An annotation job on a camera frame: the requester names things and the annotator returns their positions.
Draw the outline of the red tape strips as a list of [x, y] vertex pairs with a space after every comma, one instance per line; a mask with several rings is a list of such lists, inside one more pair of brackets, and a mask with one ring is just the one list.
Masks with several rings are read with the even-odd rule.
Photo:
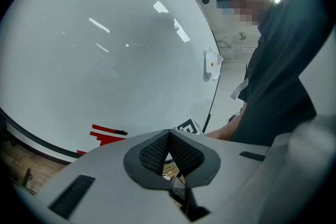
[[124, 135], [114, 134], [114, 130], [115, 129], [93, 124], [91, 131], [90, 131], [90, 136], [96, 138], [96, 140], [100, 143], [99, 146], [104, 146], [107, 144], [111, 144], [111, 143], [115, 143], [115, 142], [127, 139], [127, 135], [124, 136]]

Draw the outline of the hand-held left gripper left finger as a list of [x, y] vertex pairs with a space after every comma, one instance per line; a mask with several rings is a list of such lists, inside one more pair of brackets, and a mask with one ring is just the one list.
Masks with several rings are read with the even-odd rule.
[[163, 220], [171, 210], [163, 166], [168, 130], [93, 149], [37, 194], [43, 220]]

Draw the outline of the person in dark shirt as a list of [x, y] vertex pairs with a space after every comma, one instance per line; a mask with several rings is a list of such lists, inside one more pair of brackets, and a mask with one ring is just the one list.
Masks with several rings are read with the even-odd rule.
[[277, 135], [311, 120], [316, 111], [299, 80], [333, 27], [323, 0], [281, 0], [258, 30], [261, 37], [247, 67], [247, 106], [231, 140], [270, 146]]

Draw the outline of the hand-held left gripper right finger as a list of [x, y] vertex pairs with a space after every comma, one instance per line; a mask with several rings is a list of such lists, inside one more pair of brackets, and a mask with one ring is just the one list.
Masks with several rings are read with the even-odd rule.
[[185, 178], [186, 198], [217, 209], [255, 173], [269, 148], [171, 129], [170, 155]]

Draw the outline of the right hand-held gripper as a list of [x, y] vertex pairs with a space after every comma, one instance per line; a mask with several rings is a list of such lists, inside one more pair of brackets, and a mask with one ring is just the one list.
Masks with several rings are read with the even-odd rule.
[[204, 133], [200, 126], [193, 120], [193, 119], [188, 119], [187, 121], [181, 123], [180, 125], [175, 127], [176, 130], [184, 131], [184, 132], [189, 132], [193, 133], [196, 135], [201, 135], [203, 136]]

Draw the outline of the crumpled white paper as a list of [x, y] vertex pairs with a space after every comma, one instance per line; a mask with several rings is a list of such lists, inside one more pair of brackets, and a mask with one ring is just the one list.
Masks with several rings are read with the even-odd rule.
[[206, 81], [217, 80], [220, 77], [223, 61], [224, 58], [210, 48], [204, 52], [204, 78]]

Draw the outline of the white whiteboard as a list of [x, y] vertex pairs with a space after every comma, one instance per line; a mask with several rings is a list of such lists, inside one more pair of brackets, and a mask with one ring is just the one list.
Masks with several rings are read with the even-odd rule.
[[0, 21], [0, 116], [16, 139], [72, 162], [99, 146], [188, 119], [203, 128], [218, 52], [197, 0], [13, 0]]

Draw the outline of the person's right forearm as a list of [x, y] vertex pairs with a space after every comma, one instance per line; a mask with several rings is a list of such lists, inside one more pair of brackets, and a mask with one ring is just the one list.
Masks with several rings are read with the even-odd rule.
[[240, 123], [241, 115], [236, 116], [233, 118], [228, 124], [221, 127], [218, 130], [212, 131], [207, 133], [205, 136], [218, 139], [218, 140], [225, 140], [230, 141], [234, 132], [236, 131], [239, 123]]

